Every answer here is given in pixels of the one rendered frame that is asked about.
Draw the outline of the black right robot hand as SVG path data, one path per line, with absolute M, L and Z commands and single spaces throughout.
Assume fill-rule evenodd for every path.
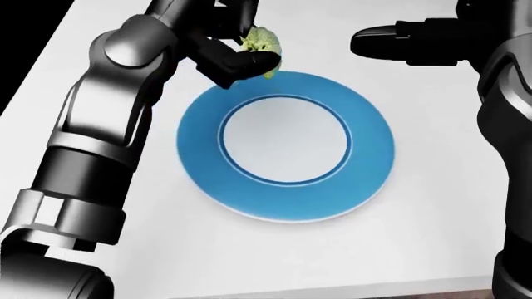
M 350 50 L 369 59 L 405 61 L 409 66 L 456 66 L 468 61 L 482 71 L 493 51 L 510 38 L 517 0 L 458 0 L 456 18 L 398 21 L 363 29 Z

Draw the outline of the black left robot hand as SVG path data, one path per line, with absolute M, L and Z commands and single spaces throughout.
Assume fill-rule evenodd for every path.
M 222 42 L 241 44 L 249 34 L 259 0 L 151 0 L 145 14 L 155 17 L 177 36 L 182 54 L 218 86 L 261 76 L 281 56 L 272 51 L 235 51 Z

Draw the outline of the green broccoli floret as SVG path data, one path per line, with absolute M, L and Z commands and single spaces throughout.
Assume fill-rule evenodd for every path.
M 243 51 L 270 51 L 282 56 L 280 41 L 265 27 L 251 27 L 246 37 L 240 38 Z

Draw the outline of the blue rimmed white plate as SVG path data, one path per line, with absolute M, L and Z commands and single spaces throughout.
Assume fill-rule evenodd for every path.
M 205 91 L 180 121 L 177 151 L 217 203 L 286 223 L 362 206 L 387 181 L 395 154 L 390 127 L 367 99 L 294 71 Z

